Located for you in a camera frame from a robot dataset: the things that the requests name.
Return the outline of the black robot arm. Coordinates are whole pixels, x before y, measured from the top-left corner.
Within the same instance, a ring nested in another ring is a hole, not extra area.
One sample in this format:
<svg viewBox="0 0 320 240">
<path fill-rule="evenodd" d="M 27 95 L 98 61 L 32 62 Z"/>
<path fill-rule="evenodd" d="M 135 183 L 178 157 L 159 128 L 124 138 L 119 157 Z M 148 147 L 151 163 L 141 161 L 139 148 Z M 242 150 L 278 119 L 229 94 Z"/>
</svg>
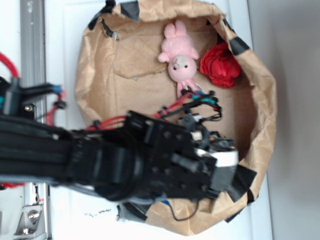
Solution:
<svg viewBox="0 0 320 240">
<path fill-rule="evenodd" d="M 165 198 L 215 199 L 234 180 L 238 151 L 200 119 L 180 124 L 130 111 L 115 129 L 65 130 L 20 116 L 23 102 L 61 93 L 42 84 L 23 88 L 13 77 L 0 116 L 0 180 L 89 185 L 113 202 Z"/>
</svg>

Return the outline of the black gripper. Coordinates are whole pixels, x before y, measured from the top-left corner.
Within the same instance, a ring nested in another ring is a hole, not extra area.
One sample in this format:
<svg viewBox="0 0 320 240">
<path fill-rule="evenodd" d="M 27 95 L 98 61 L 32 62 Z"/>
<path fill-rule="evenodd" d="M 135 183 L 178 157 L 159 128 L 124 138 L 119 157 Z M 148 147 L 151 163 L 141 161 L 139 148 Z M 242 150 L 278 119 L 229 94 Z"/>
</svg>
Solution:
<svg viewBox="0 0 320 240">
<path fill-rule="evenodd" d="M 124 128 L 143 159 L 135 197 L 217 199 L 231 188 L 239 161 L 233 140 L 210 137 L 192 115 L 177 125 L 130 111 Z"/>
</svg>

